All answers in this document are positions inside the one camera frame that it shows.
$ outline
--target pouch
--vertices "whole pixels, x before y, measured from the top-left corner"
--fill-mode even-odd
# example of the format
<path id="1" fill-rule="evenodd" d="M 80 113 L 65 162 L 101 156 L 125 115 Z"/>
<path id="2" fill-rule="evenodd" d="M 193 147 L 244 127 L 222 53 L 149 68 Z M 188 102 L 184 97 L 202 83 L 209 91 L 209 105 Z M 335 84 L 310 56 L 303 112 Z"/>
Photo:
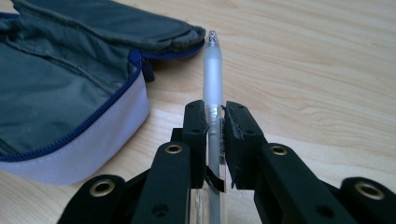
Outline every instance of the pouch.
<path id="1" fill-rule="evenodd" d="M 0 14 L 0 170 L 69 185 L 144 122 L 150 58 L 189 57 L 205 30 L 105 0 L 14 0 Z"/>

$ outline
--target wood surface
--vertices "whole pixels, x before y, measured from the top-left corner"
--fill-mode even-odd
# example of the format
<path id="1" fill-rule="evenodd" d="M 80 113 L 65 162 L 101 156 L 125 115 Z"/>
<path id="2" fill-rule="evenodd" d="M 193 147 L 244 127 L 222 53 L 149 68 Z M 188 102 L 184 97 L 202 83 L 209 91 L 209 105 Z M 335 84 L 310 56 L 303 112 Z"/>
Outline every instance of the wood surface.
<path id="1" fill-rule="evenodd" d="M 396 191 L 395 1 L 121 2 L 216 30 L 225 100 L 247 106 L 267 140 L 293 148 L 320 179 L 339 187 L 364 176 Z M 0 0 L 0 10 L 11 3 Z M 153 67 L 148 119 L 95 175 L 148 169 L 184 105 L 202 98 L 202 52 Z M 56 223 L 82 184 L 0 173 L 0 223 Z M 252 192 L 227 190 L 229 223 L 260 223 Z"/>

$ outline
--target white pen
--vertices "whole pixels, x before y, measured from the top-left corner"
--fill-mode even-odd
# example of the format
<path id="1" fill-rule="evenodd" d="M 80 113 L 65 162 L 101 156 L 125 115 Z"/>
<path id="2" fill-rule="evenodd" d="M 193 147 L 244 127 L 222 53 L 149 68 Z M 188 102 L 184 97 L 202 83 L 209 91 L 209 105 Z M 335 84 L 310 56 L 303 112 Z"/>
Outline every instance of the white pen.
<path id="1" fill-rule="evenodd" d="M 207 133 L 208 166 L 213 173 L 225 180 L 225 156 L 222 143 L 221 116 L 223 105 L 222 56 L 218 36 L 210 31 L 204 52 L 204 102 L 206 120 L 209 125 Z M 209 223 L 226 223 L 225 194 L 213 187 L 208 187 Z"/>

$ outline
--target table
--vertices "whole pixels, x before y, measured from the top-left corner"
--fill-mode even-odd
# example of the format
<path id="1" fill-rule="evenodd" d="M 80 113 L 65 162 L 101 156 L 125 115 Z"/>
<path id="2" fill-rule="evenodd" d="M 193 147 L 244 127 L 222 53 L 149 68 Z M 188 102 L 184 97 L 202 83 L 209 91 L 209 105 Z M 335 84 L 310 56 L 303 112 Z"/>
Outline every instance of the table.
<path id="1" fill-rule="evenodd" d="M 216 30 L 225 100 L 247 106 L 267 140 L 293 148 L 321 180 L 364 176 L 396 191 L 395 1 L 120 2 Z M 0 8 L 12 10 L 8 0 Z M 202 98 L 202 52 L 153 67 L 148 119 L 95 175 L 147 170 L 184 105 Z M 0 223 L 55 223 L 82 184 L 0 173 Z M 229 223 L 260 223 L 252 192 L 227 190 Z"/>

